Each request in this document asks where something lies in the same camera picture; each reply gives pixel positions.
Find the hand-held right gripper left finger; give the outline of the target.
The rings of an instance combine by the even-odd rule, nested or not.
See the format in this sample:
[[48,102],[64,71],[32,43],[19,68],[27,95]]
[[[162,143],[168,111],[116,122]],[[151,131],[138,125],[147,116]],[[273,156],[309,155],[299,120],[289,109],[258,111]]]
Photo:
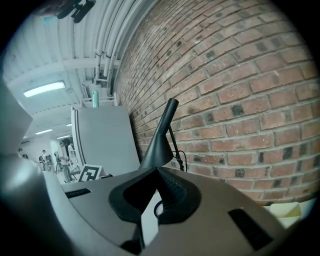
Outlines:
[[144,247],[141,216],[154,192],[157,170],[141,169],[66,185],[61,193],[61,225],[67,256],[159,256],[161,236]]

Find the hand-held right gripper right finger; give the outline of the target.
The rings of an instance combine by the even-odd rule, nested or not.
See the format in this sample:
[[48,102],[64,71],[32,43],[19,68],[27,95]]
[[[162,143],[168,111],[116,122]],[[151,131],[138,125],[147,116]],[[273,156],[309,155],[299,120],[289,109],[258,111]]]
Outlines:
[[[287,235],[279,221],[234,187],[209,177],[169,170],[201,192],[198,209],[184,222],[163,224],[143,256],[268,256]],[[271,239],[255,250],[229,212],[245,212]]]

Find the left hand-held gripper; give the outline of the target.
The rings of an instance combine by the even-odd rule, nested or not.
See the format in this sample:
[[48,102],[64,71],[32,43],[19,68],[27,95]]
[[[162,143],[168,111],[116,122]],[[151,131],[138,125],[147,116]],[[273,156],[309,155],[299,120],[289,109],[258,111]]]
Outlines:
[[78,182],[95,181],[102,175],[103,167],[101,165],[84,164]]

